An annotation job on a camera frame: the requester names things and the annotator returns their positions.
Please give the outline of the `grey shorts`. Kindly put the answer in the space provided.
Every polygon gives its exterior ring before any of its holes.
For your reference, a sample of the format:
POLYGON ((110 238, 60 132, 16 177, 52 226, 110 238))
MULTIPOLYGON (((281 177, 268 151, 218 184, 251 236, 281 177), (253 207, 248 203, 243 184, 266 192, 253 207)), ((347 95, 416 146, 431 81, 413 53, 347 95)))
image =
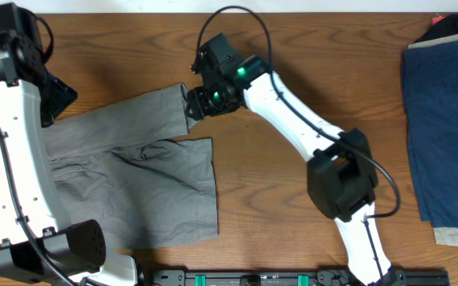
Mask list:
POLYGON ((114 249, 153 249, 218 235, 212 141, 188 139, 187 87, 177 84, 44 129, 73 222, 97 221, 114 249))

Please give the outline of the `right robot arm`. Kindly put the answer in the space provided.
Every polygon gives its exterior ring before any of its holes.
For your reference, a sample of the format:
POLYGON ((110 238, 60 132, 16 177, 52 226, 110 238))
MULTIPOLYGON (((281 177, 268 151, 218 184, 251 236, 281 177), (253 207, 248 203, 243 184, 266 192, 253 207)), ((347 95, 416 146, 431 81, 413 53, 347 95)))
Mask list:
POLYGON ((378 178, 365 135, 324 120, 264 60, 237 53, 222 33, 197 49, 192 70, 203 81, 187 95, 193 118, 246 107, 268 121, 304 159, 309 198, 335 222, 353 277, 364 285, 392 285, 396 275, 376 226, 378 178))

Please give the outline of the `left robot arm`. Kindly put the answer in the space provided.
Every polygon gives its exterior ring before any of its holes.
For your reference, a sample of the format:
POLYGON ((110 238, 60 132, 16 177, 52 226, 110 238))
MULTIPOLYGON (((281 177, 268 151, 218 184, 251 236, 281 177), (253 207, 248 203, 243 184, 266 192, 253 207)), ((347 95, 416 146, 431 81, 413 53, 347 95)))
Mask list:
POLYGON ((0 277, 136 286, 135 259, 108 250, 95 220, 74 223, 54 184, 43 132, 77 93, 46 68, 45 26, 30 10, 0 5, 0 277))

